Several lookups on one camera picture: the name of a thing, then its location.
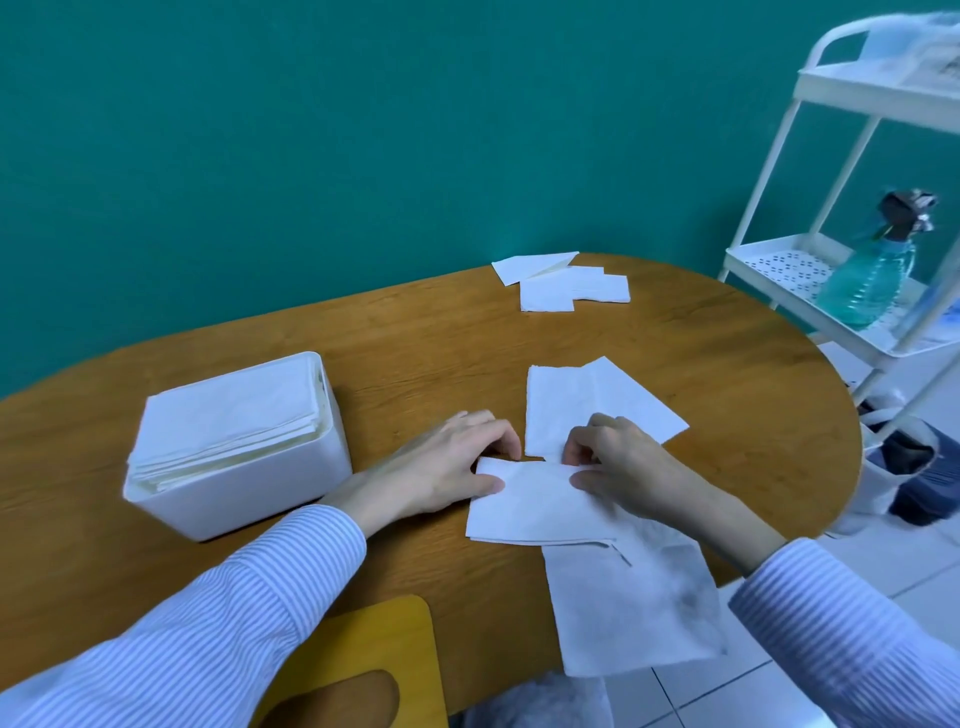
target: yellow chair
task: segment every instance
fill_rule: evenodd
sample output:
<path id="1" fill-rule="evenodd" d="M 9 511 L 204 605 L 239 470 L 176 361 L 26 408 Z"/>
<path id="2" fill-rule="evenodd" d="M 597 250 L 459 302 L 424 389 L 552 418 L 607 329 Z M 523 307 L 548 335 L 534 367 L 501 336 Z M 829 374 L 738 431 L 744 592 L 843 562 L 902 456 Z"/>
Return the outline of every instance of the yellow chair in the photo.
<path id="1" fill-rule="evenodd" d="M 373 670 L 389 672 L 399 688 L 392 728 L 447 728 L 433 620 L 415 595 L 321 621 L 280 668 L 251 725 L 284 700 Z"/>

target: white utility cart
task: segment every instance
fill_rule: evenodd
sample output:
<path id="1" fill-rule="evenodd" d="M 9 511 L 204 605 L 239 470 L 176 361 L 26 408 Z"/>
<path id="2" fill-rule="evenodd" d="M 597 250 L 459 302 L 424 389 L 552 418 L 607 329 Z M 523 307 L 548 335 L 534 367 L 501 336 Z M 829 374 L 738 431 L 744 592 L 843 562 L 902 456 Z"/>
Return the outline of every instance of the white utility cart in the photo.
<path id="1" fill-rule="evenodd" d="M 760 170 L 747 209 L 740 220 L 733 242 L 727 249 L 719 276 L 720 280 L 726 280 L 727 274 L 733 273 L 769 297 L 772 308 L 782 306 L 816 328 L 827 339 L 870 364 L 873 370 L 852 393 L 857 404 L 867 397 L 884 374 L 905 357 L 960 344 L 960 331 L 957 332 L 955 340 L 930 340 L 924 337 L 930 326 L 960 298 L 960 236 L 945 257 L 938 274 L 948 275 L 948 283 L 939 288 L 940 293 L 932 307 L 906 331 L 902 330 L 900 324 L 907 311 L 926 290 L 925 285 L 914 279 L 905 283 L 894 307 L 879 321 L 862 331 L 854 331 L 841 324 L 814 302 L 823 283 L 852 253 L 850 248 L 822 234 L 820 229 L 827 221 L 833 205 L 840 197 L 880 120 L 891 119 L 960 134 L 960 73 L 957 74 L 955 85 L 951 85 L 949 80 L 936 85 L 917 83 L 916 78 L 905 83 L 903 66 L 897 59 L 861 56 L 857 61 L 820 64 L 827 47 L 840 38 L 886 31 L 893 33 L 907 46 L 911 28 L 922 28 L 916 16 L 883 15 L 866 18 L 834 28 L 813 46 L 806 64 L 799 72 L 793 99 L 780 122 L 780 128 Z M 954 29 L 952 32 L 960 43 L 960 25 L 954 26 Z M 797 110 L 803 102 L 865 114 L 867 118 L 863 131 L 853 143 L 847 160 L 808 231 L 744 244 L 747 228 L 750 227 L 760 197 L 790 133 Z M 873 449 L 882 443 L 897 429 L 898 423 L 904 417 L 913 413 L 917 406 L 929 397 L 943 377 L 957 367 L 960 367 L 960 353 L 879 433 L 874 434 L 863 427 L 864 448 Z"/>

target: stack of napkins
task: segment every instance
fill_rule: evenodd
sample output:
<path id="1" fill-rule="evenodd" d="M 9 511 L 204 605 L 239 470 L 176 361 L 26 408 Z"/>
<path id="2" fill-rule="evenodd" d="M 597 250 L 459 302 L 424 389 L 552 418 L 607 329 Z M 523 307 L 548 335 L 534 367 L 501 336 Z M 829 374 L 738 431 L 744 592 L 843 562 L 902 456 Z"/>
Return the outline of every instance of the stack of napkins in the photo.
<path id="1" fill-rule="evenodd" d="M 315 354 L 295 354 L 147 399 L 129 479 L 160 493 L 316 439 L 329 422 Z"/>
<path id="2" fill-rule="evenodd" d="M 584 367 L 531 367 L 526 453 L 482 458 L 506 488 L 470 505 L 475 541 L 542 546 L 564 671 L 576 677 L 714 657 L 724 650 L 720 601 L 696 542 L 576 490 L 560 464 L 569 430 L 593 412 L 623 416 L 659 442 L 686 423 L 602 357 Z"/>
<path id="3" fill-rule="evenodd" d="M 520 284 L 521 311 L 572 311 L 574 301 L 630 302 L 626 276 L 570 265 L 576 255 L 515 255 L 497 260 L 493 269 L 504 285 Z"/>

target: shirt cuff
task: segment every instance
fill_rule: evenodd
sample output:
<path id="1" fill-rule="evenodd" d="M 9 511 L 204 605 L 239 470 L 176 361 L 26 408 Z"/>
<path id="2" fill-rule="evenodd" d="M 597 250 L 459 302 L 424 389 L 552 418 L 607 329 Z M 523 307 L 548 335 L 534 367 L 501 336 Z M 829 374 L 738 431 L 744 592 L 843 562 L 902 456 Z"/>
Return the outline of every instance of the shirt cuff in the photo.
<path id="1" fill-rule="evenodd" d="M 919 630 L 900 608 L 810 539 L 781 548 L 740 587 L 731 611 L 777 662 L 835 690 Z"/>
<path id="2" fill-rule="evenodd" d="M 308 505 L 284 517 L 226 563 L 253 571 L 277 595 L 302 642 L 367 555 L 367 539 L 338 508 Z"/>

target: person's left hand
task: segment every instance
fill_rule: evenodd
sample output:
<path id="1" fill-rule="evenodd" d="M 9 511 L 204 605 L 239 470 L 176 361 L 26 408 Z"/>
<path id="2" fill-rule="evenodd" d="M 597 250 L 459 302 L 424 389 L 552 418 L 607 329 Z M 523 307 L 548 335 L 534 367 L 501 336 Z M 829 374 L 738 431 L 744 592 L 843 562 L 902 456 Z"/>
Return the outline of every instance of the person's left hand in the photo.
<path id="1" fill-rule="evenodd" d="M 398 519 L 503 490 L 500 478 L 470 471 L 486 449 L 519 460 L 520 438 L 509 422 L 488 410 L 459 412 L 386 460 L 352 475 L 320 503 L 345 511 L 369 537 Z"/>

